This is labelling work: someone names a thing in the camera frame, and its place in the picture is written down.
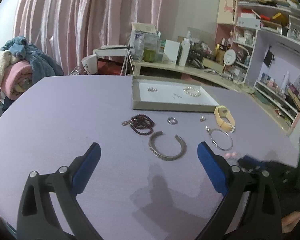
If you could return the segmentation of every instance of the table surface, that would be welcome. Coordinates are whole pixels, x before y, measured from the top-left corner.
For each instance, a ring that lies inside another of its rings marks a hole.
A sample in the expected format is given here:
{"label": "table surface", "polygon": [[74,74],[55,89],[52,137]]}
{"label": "table surface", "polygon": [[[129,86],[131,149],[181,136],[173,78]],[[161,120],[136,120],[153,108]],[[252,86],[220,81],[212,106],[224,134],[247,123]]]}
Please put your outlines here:
{"label": "table surface", "polygon": [[[0,215],[16,227],[18,205],[30,171],[55,172],[82,155],[91,143],[101,160],[85,191],[77,196],[86,216],[105,239],[195,239],[215,212],[217,193],[197,157],[202,141],[216,154],[205,131],[216,128],[212,113],[134,111],[131,77],[66,76],[44,78],[24,93],[0,118]],[[229,108],[236,121],[233,151],[259,159],[297,165],[298,152],[282,129],[248,95],[215,87],[207,91]],[[179,152],[178,134],[187,152],[173,162],[150,151],[149,136],[121,122],[146,114],[167,155]],[[173,116],[177,125],[167,123]],[[56,196],[51,194],[64,230],[71,232]]]}

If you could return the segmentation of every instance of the jewelry tray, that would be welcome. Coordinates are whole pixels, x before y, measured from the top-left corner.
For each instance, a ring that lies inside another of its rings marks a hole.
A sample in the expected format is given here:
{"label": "jewelry tray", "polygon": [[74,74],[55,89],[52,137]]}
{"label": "jewelry tray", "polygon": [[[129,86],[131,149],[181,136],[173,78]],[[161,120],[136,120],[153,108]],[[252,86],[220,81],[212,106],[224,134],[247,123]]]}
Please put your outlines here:
{"label": "jewelry tray", "polygon": [[[185,87],[198,89],[199,97],[187,95]],[[181,112],[214,112],[217,101],[197,82],[184,80],[133,76],[132,109]]]}

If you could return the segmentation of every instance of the pile of clothes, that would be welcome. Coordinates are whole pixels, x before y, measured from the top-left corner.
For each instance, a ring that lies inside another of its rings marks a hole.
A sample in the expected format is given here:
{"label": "pile of clothes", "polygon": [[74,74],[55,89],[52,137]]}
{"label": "pile of clothes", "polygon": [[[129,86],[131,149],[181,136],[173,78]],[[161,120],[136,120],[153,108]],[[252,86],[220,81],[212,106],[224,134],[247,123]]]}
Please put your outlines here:
{"label": "pile of clothes", "polygon": [[0,116],[42,78],[62,75],[61,66],[24,36],[7,41],[0,51]]}

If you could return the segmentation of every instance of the beige watch strap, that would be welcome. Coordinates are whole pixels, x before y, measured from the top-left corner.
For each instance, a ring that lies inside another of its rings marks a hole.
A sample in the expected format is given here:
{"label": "beige watch strap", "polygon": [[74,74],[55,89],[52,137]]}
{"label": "beige watch strap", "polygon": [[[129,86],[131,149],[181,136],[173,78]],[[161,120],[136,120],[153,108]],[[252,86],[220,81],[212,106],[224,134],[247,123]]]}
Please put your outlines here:
{"label": "beige watch strap", "polygon": [[[230,114],[230,111],[225,106],[217,106],[214,110],[214,115],[216,116],[217,124],[219,127],[226,132],[233,132],[235,129],[235,121]],[[222,117],[225,117],[229,120],[228,122],[225,122]]]}

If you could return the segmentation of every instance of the pink blanket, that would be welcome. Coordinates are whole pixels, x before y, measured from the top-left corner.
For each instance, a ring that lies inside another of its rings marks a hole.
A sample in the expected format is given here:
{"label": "pink blanket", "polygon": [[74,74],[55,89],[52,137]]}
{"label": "pink blanket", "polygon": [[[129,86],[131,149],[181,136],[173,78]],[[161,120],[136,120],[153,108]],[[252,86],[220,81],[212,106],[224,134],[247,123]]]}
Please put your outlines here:
{"label": "pink blanket", "polygon": [[4,71],[1,91],[11,100],[16,100],[31,86],[32,68],[29,62],[22,60]]}

